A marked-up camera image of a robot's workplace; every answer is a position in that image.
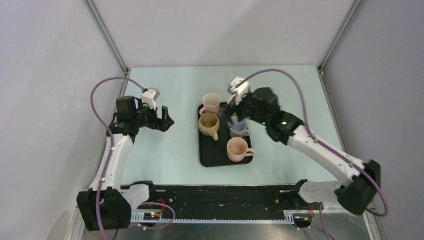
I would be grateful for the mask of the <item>black rectangular tray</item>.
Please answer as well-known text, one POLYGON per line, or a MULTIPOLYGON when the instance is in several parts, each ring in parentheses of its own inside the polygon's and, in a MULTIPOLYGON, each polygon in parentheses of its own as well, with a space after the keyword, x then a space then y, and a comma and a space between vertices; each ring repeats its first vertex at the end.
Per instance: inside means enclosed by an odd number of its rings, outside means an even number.
POLYGON ((249 164, 254 156, 245 156, 241 161, 231 161, 227 156, 227 143, 231 139, 229 126, 224 118, 218 115, 220 128, 218 131, 218 140, 215 141, 211 136, 204 135, 198 131, 198 149, 199 162, 207 168, 223 167, 231 165, 249 164))

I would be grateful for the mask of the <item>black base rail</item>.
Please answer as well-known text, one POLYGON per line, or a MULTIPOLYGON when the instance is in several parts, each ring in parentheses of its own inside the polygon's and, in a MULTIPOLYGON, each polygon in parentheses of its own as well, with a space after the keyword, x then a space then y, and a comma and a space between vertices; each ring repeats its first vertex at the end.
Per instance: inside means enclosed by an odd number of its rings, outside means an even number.
POLYGON ((311 215, 319 203, 307 203, 298 185, 150 185, 148 201, 166 206, 155 209, 161 218, 176 221, 280 221, 285 212, 311 215))

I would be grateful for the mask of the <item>clear glass mug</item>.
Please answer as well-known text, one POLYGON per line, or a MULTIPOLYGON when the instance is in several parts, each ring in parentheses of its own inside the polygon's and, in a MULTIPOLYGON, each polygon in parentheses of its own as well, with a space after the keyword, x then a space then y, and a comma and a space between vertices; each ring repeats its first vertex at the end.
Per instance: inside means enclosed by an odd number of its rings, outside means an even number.
POLYGON ((251 132, 249 130, 247 119, 239 121, 237 116, 232 116, 231 120, 232 125, 229 127, 229 132, 232 138, 242 138, 250 136, 251 132))

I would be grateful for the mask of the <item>orange translucent cup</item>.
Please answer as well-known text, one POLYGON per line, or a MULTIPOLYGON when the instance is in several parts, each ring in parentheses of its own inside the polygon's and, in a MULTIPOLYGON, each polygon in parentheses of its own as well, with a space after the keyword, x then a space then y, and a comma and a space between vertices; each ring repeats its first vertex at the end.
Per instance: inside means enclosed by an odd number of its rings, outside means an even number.
POLYGON ((251 157, 256 154, 254 148, 250 148, 246 140, 241 137, 231 138, 226 145, 227 157, 235 163, 241 162, 245 157, 251 157))

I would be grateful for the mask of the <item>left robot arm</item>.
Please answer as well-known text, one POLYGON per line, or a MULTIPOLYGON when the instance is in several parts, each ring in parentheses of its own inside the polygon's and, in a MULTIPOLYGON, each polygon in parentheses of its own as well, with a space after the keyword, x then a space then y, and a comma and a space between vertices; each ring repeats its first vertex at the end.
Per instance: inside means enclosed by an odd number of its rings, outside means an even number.
POLYGON ((126 229, 132 212, 142 204, 153 208, 158 194, 150 183, 136 183, 121 191, 125 162, 141 128, 166 132, 175 123, 166 106, 161 117, 153 100, 123 96, 116 100, 116 112, 106 130, 104 155, 94 180, 78 193, 76 202, 89 231, 126 229))

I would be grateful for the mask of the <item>pink mug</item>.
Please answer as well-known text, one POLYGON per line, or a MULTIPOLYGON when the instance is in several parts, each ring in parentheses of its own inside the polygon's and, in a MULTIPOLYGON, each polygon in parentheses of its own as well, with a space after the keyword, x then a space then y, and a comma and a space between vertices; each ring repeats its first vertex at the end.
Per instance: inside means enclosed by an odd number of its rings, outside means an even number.
POLYGON ((216 93, 207 93, 202 98, 202 107, 198 111, 200 115, 204 113, 213 113, 218 115, 220 112, 221 99, 216 93))

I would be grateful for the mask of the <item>aluminium frame rail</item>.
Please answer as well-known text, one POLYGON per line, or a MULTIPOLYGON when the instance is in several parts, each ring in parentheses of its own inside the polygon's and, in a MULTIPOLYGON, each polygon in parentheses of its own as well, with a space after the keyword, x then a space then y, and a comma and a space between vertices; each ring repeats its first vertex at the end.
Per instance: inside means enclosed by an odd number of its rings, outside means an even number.
MULTIPOLYGON (((149 185, 145 209, 162 212, 161 219, 190 222, 276 222, 285 218, 288 211, 318 210, 319 201, 307 203, 294 185, 149 185)), ((77 205, 87 228, 99 229, 96 206, 99 206, 104 229, 124 229, 131 218, 131 207, 124 195, 107 187, 96 199, 94 190, 82 191, 77 205)))

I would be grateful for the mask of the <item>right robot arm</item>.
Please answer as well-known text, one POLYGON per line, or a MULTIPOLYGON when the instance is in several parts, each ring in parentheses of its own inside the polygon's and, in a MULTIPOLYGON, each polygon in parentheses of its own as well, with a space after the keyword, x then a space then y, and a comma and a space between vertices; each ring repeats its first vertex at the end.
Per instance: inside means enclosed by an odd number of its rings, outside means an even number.
POLYGON ((228 89, 231 94, 224 110, 228 123, 249 119, 262 124, 267 135, 275 142, 298 150, 330 172, 339 182, 334 190, 337 202, 355 215, 368 210, 377 189, 381 186, 381 166, 373 159, 365 162, 343 151, 334 149, 308 129, 306 123, 292 113, 281 109, 278 98, 269 87, 254 92, 228 89))

